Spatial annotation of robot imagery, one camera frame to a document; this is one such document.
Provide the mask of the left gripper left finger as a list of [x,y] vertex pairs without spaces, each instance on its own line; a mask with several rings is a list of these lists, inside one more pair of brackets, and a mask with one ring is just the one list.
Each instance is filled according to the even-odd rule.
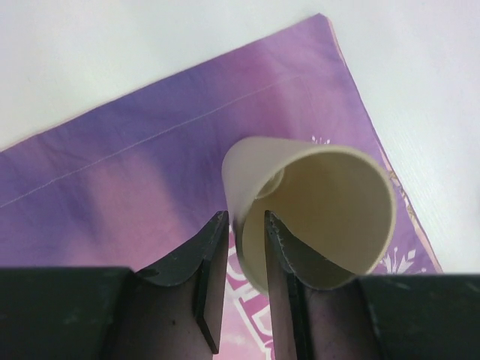
[[218,354],[229,214],[132,275],[119,304],[109,359],[212,359]]

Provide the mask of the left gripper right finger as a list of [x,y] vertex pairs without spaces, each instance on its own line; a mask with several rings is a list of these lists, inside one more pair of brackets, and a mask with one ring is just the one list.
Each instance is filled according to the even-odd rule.
[[381,359],[353,273],[298,239],[266,211],[265,260],[276,359]]

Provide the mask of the beige plastic cup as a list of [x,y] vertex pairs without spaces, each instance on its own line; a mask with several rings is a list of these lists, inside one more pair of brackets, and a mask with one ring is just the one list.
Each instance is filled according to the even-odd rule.
[[326,289],[371,273],[392,240],[397,206],[388,173],[355,148],[247,137],[226,153],[221,175],[238,262],[260,293],[268,291],[266,212],[334,263],[320,281]]

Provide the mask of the purple Elsa placemat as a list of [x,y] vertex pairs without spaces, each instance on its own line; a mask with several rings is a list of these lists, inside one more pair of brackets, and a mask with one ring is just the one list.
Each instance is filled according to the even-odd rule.
[[221,164],[252,136],[389,159],[321,14],[1,153],[1,265],[141,269],[226,208]]

